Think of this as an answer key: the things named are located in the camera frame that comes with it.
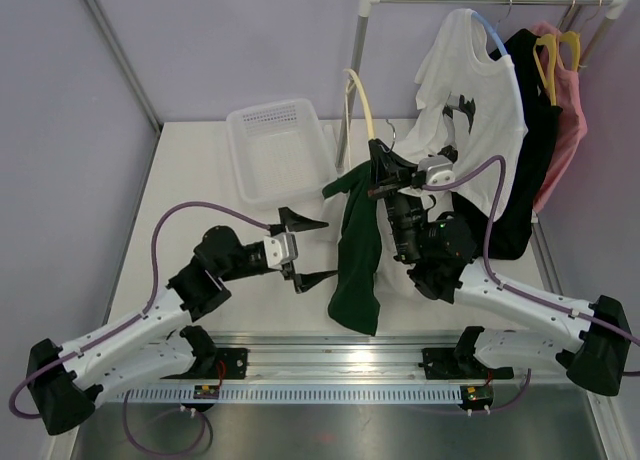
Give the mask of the cream plastic hanger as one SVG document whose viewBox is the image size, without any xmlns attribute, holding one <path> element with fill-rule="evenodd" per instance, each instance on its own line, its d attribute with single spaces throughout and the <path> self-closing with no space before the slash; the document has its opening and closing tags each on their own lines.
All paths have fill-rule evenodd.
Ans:
<svg viewBox="0 0 640 460">
<path fill-rule="evenodd" d="M 354 94 L 358 98 L 362 108 L 367 139 L 380 140 L 380 137 L 376 134 L 374 115 L 371 110 L 369 98 L 359 74 L 353 68 L 345 68 L 343 72 L 346 74 L 346 82 L 344 88 L 344 107 L 346 121 L 350 122 L 352 119 L 353 107 L 349 106 L 349 95 Z M 391 131 L 391 140 L 389 142 L 383 143 L 383 150 L 389 153 L 393 152 L 394 147 L 396 146 L 397 129 L 389 118 L 384 118 L 384 123 Z"/>
</svg>

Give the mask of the green and white t shirt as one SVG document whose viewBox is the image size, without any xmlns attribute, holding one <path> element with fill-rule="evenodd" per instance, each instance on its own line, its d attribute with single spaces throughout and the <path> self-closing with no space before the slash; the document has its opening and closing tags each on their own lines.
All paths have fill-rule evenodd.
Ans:
<svg viewBox="0 0 640 460">
<path fill-rule="evenodd" d="M 417 292 L 407 265 L 394 260 L 395 246 L 384 206 L 368 196 L 371 162 L 359 164 L 322 190 L 321 218 L 329 223 L 323 241 L 337 244 L 337 285 L 329 317 L 360 334 L 374 336 L 380 302 L 388 292 L 409 298 Z"/>
</svg>

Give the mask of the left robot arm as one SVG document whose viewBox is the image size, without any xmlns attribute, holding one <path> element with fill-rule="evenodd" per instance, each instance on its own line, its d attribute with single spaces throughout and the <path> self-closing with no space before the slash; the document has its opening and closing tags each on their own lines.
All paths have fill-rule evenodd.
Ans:
<svg viewBox="0 0 640 460">
<path fill-rule="evenodd" d="M 74 340 L 56 344 L 45 338 L 29 352 L 24 387 L 51 436 L 85 422 L 106 401 L 157 379 L 208 376 L 216 367 L 217 347 L 198 321 L 231 293 L 229 281 L 279 273 L 304 293 L 331 272 L 300 274 L 295 269 L 298 232 L 324 229 L 288 207 L 279 220 L 265 224 L 227 207 L 207 203 L 264 231 L 261 240 L 243 244 L 229 226 L 207 230 L 189 263 L 167 283 L 159 281 L 158 261 L 151 261 L 152 290 L 143 307 Z"/>
</svg>

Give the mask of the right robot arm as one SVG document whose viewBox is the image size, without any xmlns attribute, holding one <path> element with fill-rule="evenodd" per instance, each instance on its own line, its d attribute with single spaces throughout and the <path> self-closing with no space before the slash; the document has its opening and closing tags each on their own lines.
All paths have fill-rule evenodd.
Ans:
<svg viewBox="0 0 640 460">
<path fill-rule="evenodd" d="M 613 397 L 628 376 L 631 345 L 638 343 L 623 305 L 600 296 L 594 302 L 535 289 L 492 269 L 489 245 L 477 244 L 465 218 L 445 213 L 431 221 L 420 198 L 405 194 L 454 190 L 492 164 L 505 181 L 506 161 L 494 155 L 455 178 L 445 155 L 413 164 L 379 139 L 368 142 L 368 195 L 383 201 L 395 244 L 395 259 L 408 266 L 408 277 L 424 297 L 489 311 L 521 325 L 500 331 L 468 327 L 454 351 L 456 369 L 466 376 L 502 368 L 560 369 L 575 385 Z"/>
</svg>

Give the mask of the white printed t shirt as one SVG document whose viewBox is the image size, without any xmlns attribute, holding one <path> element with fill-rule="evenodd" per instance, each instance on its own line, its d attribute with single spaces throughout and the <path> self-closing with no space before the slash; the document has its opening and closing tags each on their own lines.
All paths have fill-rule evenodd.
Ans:
<svg viewBox="0 0 640 460">
<path fill-rule="evenodd" d="M 527 126 L 512 57 L 504 48 L 492 58 L 487 32 L 471 9 L 443 20 L 415 76 L 418 118 L 393 151 L 416 164 L 452 146 L 453 173 L 461 178 L 487 159 L 505 159 L 506 173 L 495 213 L 507 208 Z"/>
</svg>

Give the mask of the black t shirt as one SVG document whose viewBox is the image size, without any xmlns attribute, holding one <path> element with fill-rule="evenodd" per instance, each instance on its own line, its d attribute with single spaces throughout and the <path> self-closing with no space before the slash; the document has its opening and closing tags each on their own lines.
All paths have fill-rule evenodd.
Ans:
<svg viewBox="0 0 640 460">
<path fill-rule="evenodd" d="M 562 109 L 550 104 L 533 58 L 537 36 L 527 29 L 512 35 L 505 47 L 512 57 L 528 129 L 518 157 L 508 203 L 494 219 L 489 257 L 517 260 L 531 236 L 534 198 L 540 190 L 556 145 Z"/>
</svg>

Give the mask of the light blue hanger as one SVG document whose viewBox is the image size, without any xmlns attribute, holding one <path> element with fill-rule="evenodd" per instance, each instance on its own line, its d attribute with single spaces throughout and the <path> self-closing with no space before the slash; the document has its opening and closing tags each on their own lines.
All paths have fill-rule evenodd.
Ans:
<svg viewBox="0 0 640 460">
<path fill-rule="evenodd" d="M 472 12 L 472 17 L 484 27 L 486 33 L 494 41 L 495 46 L 496 46 L 498 52 L 500 53 L 500 55 L 502 57 L 507 56 L 508 55 L 508 51 L 507 51 L 507 49 L 506 49 L 506 47 L 505 47 L 500 35 L 498 34 L 496 29 L 494 28 L 494 26 L 476 11 Z"/>
</svg>

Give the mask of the pink t shirt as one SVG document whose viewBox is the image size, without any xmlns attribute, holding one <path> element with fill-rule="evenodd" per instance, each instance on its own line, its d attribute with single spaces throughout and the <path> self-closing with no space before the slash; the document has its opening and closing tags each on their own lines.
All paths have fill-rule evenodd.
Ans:
<svg viewBox="0 0 640 460">
<path fill-rule="evenodd" d="M 540 214 L 573 160 L 579 143 L 587 134 L 588 127 L 581 106 L 578 72 L 570 70 L 571 53 L 566 44 L 559 42 L 562 32 L 547 22 L 534 24 L 530 31 L 538 37 L 544 34 L 556 36 L 558 48 L 555 83 L 557 105 L 562 109 L 551 162 L 534 200 L 533 209 Z"/>
</svg>

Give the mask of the yellow hanger front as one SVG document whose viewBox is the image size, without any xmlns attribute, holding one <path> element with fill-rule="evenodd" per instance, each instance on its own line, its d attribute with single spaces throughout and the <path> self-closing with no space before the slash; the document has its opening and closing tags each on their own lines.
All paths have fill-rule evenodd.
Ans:
<svg viewBox="0 0 640 460">
<path fill-rule="evenodd" d="M 542 85 L 547 93 L 550 104 L 557 105 L 555 68 L 557 64 L 557 42 L 553 34 L 538 37 L 533 47 L 533 58 L 540 75 Z M 541 60 L 542 51 L 546 51 L 546 63 Z"/>
</svg>

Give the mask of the yellow hanger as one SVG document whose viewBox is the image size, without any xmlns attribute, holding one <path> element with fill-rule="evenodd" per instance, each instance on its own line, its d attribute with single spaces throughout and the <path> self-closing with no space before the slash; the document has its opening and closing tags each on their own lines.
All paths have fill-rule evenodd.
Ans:
<svg viewBox="0 0 640 460">
<path fill-rule="evenodd" d="M 566 31 L 560 35 L 559 42 L 566 44 L 571 53 L 570 70 L 578 72 L 582 53 L 581 34 L 575 31 Z"/>
<path fill-rule="evenodd" d="M 557 42 L 553 34 L 538 37 L 533 47 L 533 58 L 540 75 L 542 85 L 547 93 L 550 104 L 557 105 L 555 68 L 557 64 Z M 546 51 L 546 63 L 541 60 L 542 51 Z"/>
</svg>

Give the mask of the yellow hanger back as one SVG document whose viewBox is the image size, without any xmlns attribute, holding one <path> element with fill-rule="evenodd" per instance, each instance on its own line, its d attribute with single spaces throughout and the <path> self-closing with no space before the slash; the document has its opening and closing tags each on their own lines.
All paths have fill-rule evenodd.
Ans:
<svg viewBox="0 0 640 460">
<path fill-rule="evenodd" d="M 570 70 L 578 72 L 582 53 L 581 34 L 575 31 L 566 31 L 560 35 L 559 42 L 566 44 L 571 53 Z"/>
</svg>

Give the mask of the white plastic basket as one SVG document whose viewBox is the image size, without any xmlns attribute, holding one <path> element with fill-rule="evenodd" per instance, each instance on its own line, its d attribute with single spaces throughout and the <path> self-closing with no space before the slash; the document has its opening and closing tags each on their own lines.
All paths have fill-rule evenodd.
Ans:
<svg viewBox="0 0 640 460">
<path fill-rule="evenodd" d="M 226 128 L 239 196 L 251 207 L 308 201 L 337 179 L 333 147 L 307 99 L 233 111 Z"/>
</svg>

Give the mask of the metal clothes rack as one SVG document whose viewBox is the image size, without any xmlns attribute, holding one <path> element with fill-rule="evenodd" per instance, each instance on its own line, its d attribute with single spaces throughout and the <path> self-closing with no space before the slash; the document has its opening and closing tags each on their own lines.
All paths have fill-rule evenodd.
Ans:
<svg viewBox="0 0 640 460">
<path fill-rule="evenodd" d="M 477 7 L 477 6 L 505 6 L 508 8 L 506 14 L 499 20 L 491 24 L 494 26 L 499 34 L 499 25 L 504 23 L 509 17 L 511 10 L 514 6 L 547 6 L 547 7 L 567 7 L 563 14 L 558 28 L 560 30 L 572 29 L 576 19 L 581 14 L 583 7 L 597 7 L 601 9 L 606 7 L 606 11 L 603 14 L 604 17 L 601 20 L 598 28 L 593 34 L 588 45 L 585 47 L 581 59 L 585 62 L 590 59 L 594 50 L 601 42 L 602 38 L 606 36 L 612 25 L 619 19 L 624 12 L 625 8 L 631 0 L 358 0 L 358 16 L 356 22 L 356 31 L 353 42 L 353 52 L 351 56 L 350 68 L 353 68 L 358 74 L 361 69 L 362 59 L 365 49 L 365 40 L 367 35 L 367 28 L 371 12 L 376 5 L 380 4 L 397 4 L 397 5 L 410 5 L 410 4 L 424 4 L 424 5 L 453 5 L 456 7 Z M 349 106 L 353 107 L 355 95 L 349 95 Z M 347 165 L 347 159 L 352 162 L 351 147 L 348 142 L 348 134 L 350 134 L 351 121 L 346 121 L 345 107 L 343 109 L 343 115 L 340 124 L 339 135 L 336 136 L 336 159 L 335 166 L 339 174 L 345 171 L 345 165 Z"/>
</svg>

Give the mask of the aluminium mounting rail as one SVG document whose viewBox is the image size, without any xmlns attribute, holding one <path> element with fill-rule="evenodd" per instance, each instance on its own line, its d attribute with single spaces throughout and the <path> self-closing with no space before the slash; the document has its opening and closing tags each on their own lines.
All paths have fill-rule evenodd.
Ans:
<svg viewBox="0 0 640 460">
<path fill-rule="evenodd" d="M 576 332 L 567 343 L 531 331 L 468 327 L 453 347 L 423 349 L 421 367 L 432 380 L 510 379 L 517 369 L 561 368 L 572 382 L 586 387 L 591 379 L 603 379 L 609 370 L 603 357 L 606 345 L 597 325 Z M 152 342 L 137 338 L 126 343 L 122 335 L 116 335 L 99 345 L 67 342 L 54 352 L 82 390 L 108 380 L 138 385 L 157 379 L 243 379 L 254 360 L 240 348 L 218 348 L 196 326 Z M 320 370 L 376 363 L 381 356 L 380 351 L 353 345 L 277 345 L 270 352 L 279 368 L 313 366 Z"/>
</svg>

